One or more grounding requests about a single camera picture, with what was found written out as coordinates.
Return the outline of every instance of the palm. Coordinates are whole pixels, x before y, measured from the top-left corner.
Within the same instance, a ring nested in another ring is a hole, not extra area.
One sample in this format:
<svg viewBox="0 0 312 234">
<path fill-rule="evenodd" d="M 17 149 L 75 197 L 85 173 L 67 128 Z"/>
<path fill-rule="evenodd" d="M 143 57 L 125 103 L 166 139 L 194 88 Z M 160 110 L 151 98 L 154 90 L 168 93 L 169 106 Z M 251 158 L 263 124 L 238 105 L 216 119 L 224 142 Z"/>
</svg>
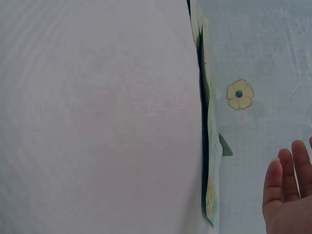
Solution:
<svg viewBox="0 0 312 234">
<path fill-rule="evenodd" d="M 284 149 L 278 158 L 280 161 L 273 161 L 268 167 L 263 192 L 262 210 L 269 234 L 302 230 L 310 224 L 302 217 L 312 215 L 312 165 L 304 143 L 295 141 L 292 154 Z"/>
</svg>

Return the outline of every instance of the yellow flower print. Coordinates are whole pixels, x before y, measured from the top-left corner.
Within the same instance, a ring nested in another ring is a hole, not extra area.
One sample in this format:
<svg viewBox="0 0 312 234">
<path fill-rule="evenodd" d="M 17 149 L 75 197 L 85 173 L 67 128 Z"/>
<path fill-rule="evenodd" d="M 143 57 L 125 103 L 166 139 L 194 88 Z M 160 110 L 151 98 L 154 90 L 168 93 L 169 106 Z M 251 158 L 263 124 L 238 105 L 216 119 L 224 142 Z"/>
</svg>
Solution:
<svg viewBox="0 0 312 234">
<path fill-rule="evenodd" d="M 206 194 L 206 214 L 207 217 L 214 215 L 216 208 L 214 182 L 211 176 L 208 178 L 207 194 Z"/>
<path fill-rule="evenodd" d="M 235 110 L 244 110 L 252 105 L 254 92 L 252 87 L 243 79 L 229 85 L 227 99 Z"/>
</svg>

